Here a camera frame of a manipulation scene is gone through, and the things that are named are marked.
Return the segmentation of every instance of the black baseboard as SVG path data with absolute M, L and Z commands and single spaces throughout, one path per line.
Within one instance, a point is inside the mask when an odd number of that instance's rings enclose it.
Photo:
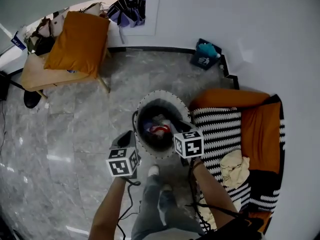
M 128 47 L 109 47 L 110 53 L 126 52 L 127 49 L 137 51 L 149 51 L 149 52 L 169 52 L 169 53 L 182 53 L 182 54 L 195 54 L 194 49 L 176 48 L 176 47 L 158 47 L 158 46 L 128 46 Z M 238 77 L 233 74 L 229 74 L 228 64 L 225 55 L 221 55 L 220 64 L 223 65 L 223 75 L 225 78 L 233 80 L 233 87 L 239 90 Z
M 167 52 L 167 53 L 182 53 L 182 54 L 194 54 L 196 50 L 175 48 L 175 47 L 157 47 L 157 46 L 127 46 L 127 47 L 110 47 L 108 48 L 110 53 L 126 52 L 127 49 L 146 51 L 146 52 Z
M 228 63 L 226 60 L 226 56 L 224 54 L 221 54 L 220 64 L 223 66 L 223 75 L 225 78 L 229 78 L 233 80 L 233 87 L 236 90 L 240 90 L 238 77 L 233 74 L 229 74 L 228 70 Z
M 23 70 L 24 70 L 23 68 L 20 68 L 20 69 L 14 71 L 14 72 L 8 74 L 8 77 L 11 78 L 12 76 L 14 76 L 14 75 L 16 75 L 16 74 L 22 73 Z

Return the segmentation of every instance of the blue item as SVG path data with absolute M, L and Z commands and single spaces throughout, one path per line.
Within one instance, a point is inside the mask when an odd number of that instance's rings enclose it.
M 196 43 L 195 53 L 190 63 L 204 70 L 208 70 L 220 60 L 221 52 L 222 49 L 220 47 L 200 38 Z
M 198 46 L 198 51 L 201 51 L 204 54 L 207 54 L 209 57 L 216 58 L 217 52 L 212 43 L 200 43 Z
M 19 47 L 22 51 L 24 49 L 26 49 L 27 47 L 25 46 L 25 44 L 19 39 L 18 37 L 18 31 L 15 32 L 14 37 L 11 39 L 11 42 L 16 45 L 17 47 Z

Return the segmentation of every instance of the round basket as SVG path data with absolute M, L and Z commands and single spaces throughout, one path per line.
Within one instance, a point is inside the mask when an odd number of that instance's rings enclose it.
M 157 159 L 170 157 L 175 153 L 172 137 L 170 143 L 164 148 L 159 149 L 151 145 L 141 131 L 142 118 L 146 112 L 158 110 L 159 114 L 169 114 L 177 120 L 183 120 L 191 123 L 190 111 L 186 105 L 174 94 L 165 90 L 155 90 L 145 96 L 137 107 L 137 110 L 132 115 L 132 124 L 134 135 L 141 147 L 150 155 Z

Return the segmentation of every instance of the bag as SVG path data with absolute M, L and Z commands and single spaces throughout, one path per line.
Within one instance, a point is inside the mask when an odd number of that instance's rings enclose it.
M 43 29 L 43 27 L 48 27 L 48 37 L 45 37 L 39 33 L 39 30 L 41 28 Z M 44 17 L 36 30 L 32 33 L 31 38 L 32 37 L 37 37 L 39 39 L 36 41 L 35 45 L 32 48 L 30 47 L 30 45 L 28 45 L 29 53 L 31 53 L 32 50 L 35 51 L 34 53 L 37 56 L 49 53 L 55 44 L 55 39 L 53 38 L 51 31 L 51 19 Z
M 101 4 L 102 4 L 101 2 L 95 2 L 91 4 L 89 7 L 83 10 L 80 10 L 80 12 L 84 14 L 92 14 L 95 16 L 99 16 L 101 12 Z
M 62 11 L 57 11 L 53 14 L 53 19 L 51 20 L 51 34 L 54 38 L 58 37 L 61 34 L 68 12 L 69 8 Z

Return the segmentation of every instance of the jeans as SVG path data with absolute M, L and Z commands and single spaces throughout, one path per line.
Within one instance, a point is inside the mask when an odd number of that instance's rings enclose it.
M 158 175 L 148 177 L 143 191 L 141 211 L 132 229 L 132 240 L 142 240 L 149 234 L 171 228 L 204 235 L 199 223 L 178 208 L 172 191 L 163 191 L 160 195 L 162 186 L 161 178 Z M 163 225 L 160 219 L 158 202 L 161 211 L 164 213 L 166 225 Z

